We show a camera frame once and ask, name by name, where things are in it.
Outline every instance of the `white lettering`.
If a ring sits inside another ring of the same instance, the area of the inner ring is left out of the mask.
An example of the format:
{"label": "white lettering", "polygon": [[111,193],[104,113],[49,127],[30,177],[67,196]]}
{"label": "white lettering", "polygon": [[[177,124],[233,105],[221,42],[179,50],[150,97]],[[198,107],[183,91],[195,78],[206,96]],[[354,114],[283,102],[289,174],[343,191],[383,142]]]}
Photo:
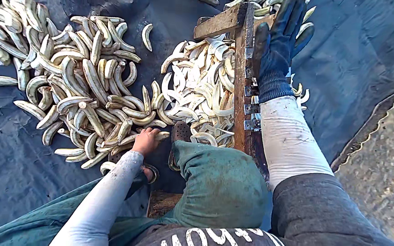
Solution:
{"label": "white lettering", "polygon": [[172,246],[182,246],[176,234],[171,237]]}
{"label": "white lettering", "polygon": [[255,233],[255,235],[258,235],[258,236],[261,236],[261,237],[264,236],[264,233],[261,231],[261,229],[247,229],[247,230]]}
{"label": "white lettering", "polygon": [[188,246],[194,246],[193,239],[191,238],[191,232],[197,232],[201,240],[201,246],[207,246],[207,239],[205,233],[199,228],[192,228],[187,230],[186,238]]}
{"label": "white lettering", "polygon": [[237,228],[237,229],[235,229],[235,230],[236,230],[235,234],[236,234],[238,237],[244,237],[244,239],[245,239],[246,241],[248,241],[249,243],[252,241],[252,239],[249,237],[249,233],[247,233],[247,232],[244,231],[243,229]]}
{"label": "white lettering", "polygon": [[238,244],[235,242],[233,237],[226,229],[220,229],[220,231],[222,232],[222,235],[217,236],[211,228],[206,228],[207,234],[212,238],[212,240],[214,240],[214,242],[218,243],[219,245],[223,245],[226,242],[227,238],[231,246],[238,246]]}
{"label": "white lettering", "polygon": [[285,246],[277,237],[275,237],[274,235],[264,231],[265,234],[267,234],[267,236],[271,239],[271,241],[276,245],[276,246]]}

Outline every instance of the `sandal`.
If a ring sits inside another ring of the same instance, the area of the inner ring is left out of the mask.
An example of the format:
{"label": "sandal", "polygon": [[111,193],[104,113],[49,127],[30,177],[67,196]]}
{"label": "sandal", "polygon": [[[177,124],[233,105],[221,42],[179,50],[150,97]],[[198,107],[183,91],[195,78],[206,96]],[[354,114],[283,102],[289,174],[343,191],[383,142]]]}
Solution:
{"label": "sandal", "polygon": [[[174,143],[176,140],[182,140],[189,143],[191,142],[191,129],[182,121],[176,122],[172,127],[171,143]],[[168,166],[173,171],[180,171],[180,168],[176,165],[176,161],[174,160],[174,153],[172,150],[168,157]]]}
{"label": "sandal", "polygon": [[[126,152],[127,152],[127,151],[121,151],[120,153],[115,154],[115,155],[111,155],[111,154],[109,153],[109,156],[107,157],[107,160],[108,160],[108,161],[111,161],[111,162],[113,162],[113,163],[118,163],[119,159],[121,159],[121,157],[122,157]],[[141,165],[141,169],[142,169],[142,167],[148,168],[148,169],[150,169],[150,170],[153,172],[153,177],[151,178],[151,180],[148,181],[148,184],[152,184],[152,183],[154,183],[156,180],[159,179],[159,171],[158,171],[158,169],[157,169],[156,167],[154,167],[154,166],[152,166],[152,165],[150,165],[150,164],[147,164],[147,163],[145,163],[145,162]]]}

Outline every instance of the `light blue arm sleeve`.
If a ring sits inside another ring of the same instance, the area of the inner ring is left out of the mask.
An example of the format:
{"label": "light blue arm sleeve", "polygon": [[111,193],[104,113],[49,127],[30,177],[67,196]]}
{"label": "light blue arm sleeve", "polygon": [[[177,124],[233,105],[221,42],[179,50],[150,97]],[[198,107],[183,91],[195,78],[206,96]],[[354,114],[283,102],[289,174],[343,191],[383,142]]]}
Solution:
{"label": "light blue arm sleeve", "polygon": [[54,237],[52,246],[106,246],[108,234],[121,208],[144,156],[129,151],[85,197]]}

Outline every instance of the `wooden frame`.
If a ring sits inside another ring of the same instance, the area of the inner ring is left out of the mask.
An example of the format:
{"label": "wooden frame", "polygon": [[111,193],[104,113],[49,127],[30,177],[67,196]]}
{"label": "wooden frame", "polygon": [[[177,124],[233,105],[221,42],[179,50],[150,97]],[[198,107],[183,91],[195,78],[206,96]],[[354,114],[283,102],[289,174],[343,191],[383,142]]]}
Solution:
{"label": "wooden frame", "polygon": [[234,148],[254,158],[266,182],[268,182],[268,168],[261,131],[244,130],[244,120],[250,120],[250,115],[244,114],[244,104],[251,103],[251,97],[244,95],[244,87],[252,85],[254,76],[252,70],[254,30],[264,21],[271,26],[273,17],[272,15],[255,23],[253,6],[249,3],[240,3],[212,18],[200,18],[194,28],[195,39],[213,37],[226,32],[230,32],[231,38],[233,36],[235,38]]}

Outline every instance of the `white arm sleeve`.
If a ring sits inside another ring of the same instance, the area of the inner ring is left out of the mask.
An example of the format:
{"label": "white arm sleeve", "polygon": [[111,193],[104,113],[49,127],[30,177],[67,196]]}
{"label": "white arm sleeve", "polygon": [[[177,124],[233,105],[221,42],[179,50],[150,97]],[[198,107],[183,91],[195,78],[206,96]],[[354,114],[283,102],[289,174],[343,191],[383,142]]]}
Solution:
{"label": "white arm sleeve", "polygon": [[139,152],[124,154],[117,167],[85,197],[50,245],[108,245],[110,228],[143,160]]}
{"label": "white arm sleeve", "polygon": [[260,104],[262,139],[271,189],[292,176],[334,175],[292,96]]}

